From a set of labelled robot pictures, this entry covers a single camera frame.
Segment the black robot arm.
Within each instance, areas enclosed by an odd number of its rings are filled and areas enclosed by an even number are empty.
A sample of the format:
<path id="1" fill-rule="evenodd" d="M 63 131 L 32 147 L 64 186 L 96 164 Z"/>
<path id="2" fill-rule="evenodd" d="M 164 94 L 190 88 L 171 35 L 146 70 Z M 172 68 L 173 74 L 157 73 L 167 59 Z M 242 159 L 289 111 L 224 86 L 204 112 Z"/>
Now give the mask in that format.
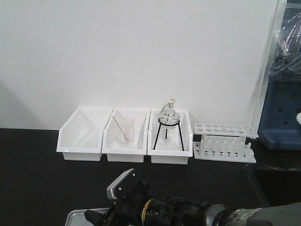
<path id="1" fill-rule="evenodd" d="M 155 200 L 147 182 L 133 187 L 110 185 L 115 198 L 106 213 L 86 210 L 95 226 L 299 226 L 300 202 L 255 209 L 230 209 L 222 204 L 198 203 L 182 197 Z"/>

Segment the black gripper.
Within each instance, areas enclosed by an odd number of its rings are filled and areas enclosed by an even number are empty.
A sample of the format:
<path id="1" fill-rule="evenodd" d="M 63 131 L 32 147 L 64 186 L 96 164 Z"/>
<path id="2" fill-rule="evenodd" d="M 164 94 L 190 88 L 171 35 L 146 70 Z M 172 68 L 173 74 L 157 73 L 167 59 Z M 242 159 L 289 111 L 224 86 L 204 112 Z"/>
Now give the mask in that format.
<path id="1" fill-rule="evenodd" d="M 94 226 L 143 226 L 142 211 L 151 198 L 149 190 L 148 182 L 137 181 L 134 188 L 123 198 L 117 198 L 106 213 L 86 210 L 85 219 Z"/>

